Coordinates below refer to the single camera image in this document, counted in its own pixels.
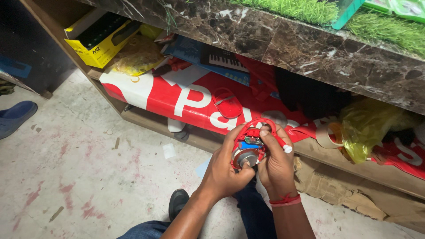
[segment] yellow plastic bag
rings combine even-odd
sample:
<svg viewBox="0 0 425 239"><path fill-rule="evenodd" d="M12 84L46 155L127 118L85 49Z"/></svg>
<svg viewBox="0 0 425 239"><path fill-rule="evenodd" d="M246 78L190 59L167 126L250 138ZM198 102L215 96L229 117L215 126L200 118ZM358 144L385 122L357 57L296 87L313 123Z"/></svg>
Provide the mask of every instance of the yellow plastic bag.
<svg viewBox="0 0 425 239"><path fill-rule="evenodd" d="M155 40L163 31L161 28L151 26L146 23L142 23L139 27L139 31L142 35L147 36L148 38Z"/></svg>
<svg viewBox="0 0 425 239"><path fill-rule="evenodd" d="M405 110L371 98L342 109L343 144L355 163L366 161L372 148L382 141L390 128L414 127L416 121Z"/></svg>
<svg viewBox="0 0 425 239"><path fill-rule="evenodd" d="M114 58L116 62L112 65L113 70L139 76L164 60L160 51L160 47L148 37L135 35Z"/></svg>

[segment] artificial grass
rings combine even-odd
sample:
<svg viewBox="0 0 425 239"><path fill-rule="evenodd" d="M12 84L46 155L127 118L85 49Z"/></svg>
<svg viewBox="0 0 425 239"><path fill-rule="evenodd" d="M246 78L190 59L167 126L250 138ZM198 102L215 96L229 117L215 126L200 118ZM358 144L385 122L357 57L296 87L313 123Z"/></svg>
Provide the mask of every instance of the artificial grass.
<svg viewBox="0 0 425 239"><path fill-rule="evenodd" d="M345 28L367 41L383 40L425 58L425 24L359 9Z"/></svg>
<svg viewBox="0 0 425 239"><path fill-rule="evenodd" d="M337 18L336 2L326 0L229 0L310 24L328 26ZM425 58L425 24L360 8L344 27L368 42L383 40Z"/></svg>
<svg viewBox="0 0 425 239"><path fill-rule="evenodd" d="M336 20L337 3L317 0L229 0L232 3L271 11L310 24L326 25Z"/></svg>

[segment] white knob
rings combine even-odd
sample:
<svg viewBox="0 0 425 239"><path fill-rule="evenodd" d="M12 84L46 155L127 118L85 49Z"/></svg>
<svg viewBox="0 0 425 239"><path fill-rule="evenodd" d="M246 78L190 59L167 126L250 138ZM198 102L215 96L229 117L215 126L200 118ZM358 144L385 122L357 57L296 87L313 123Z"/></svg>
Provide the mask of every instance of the white knob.
<svg viewBox="0 0 425 239"><path fill-rule="evenodd" d="M285 153L289 154L292 152L292 147L289 145L284 145L283 150L285 151Z"/></svg>

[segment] brown marble surface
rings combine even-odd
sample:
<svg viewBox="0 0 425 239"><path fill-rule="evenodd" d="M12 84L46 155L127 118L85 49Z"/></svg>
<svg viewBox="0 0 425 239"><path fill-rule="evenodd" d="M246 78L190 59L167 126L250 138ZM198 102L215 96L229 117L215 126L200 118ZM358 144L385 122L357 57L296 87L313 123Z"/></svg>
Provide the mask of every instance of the brown marble surface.
<svg viewBox="0 0 425 239"><path fill-rule="evenodd" d="M390 44L225 0L79 1L425 115L425 62Z"/></svg>

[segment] packing tape roll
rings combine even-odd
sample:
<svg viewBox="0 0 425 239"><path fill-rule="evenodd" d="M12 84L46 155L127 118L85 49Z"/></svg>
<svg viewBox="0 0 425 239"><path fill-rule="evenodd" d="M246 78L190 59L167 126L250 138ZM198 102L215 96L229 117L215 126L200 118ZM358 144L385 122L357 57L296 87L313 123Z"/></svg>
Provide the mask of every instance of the packing tape roll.
<svg viewBox="0 0 425 239"><path fill-rule="evenodd" d="M342 135L342 124L339 122L329 122L317 128L316 130L316 140L320 146L324 148L339 148L344 146L343 144L343 135ZM335 142L329 137L328 129L332 130L335 134Z"/></svg>

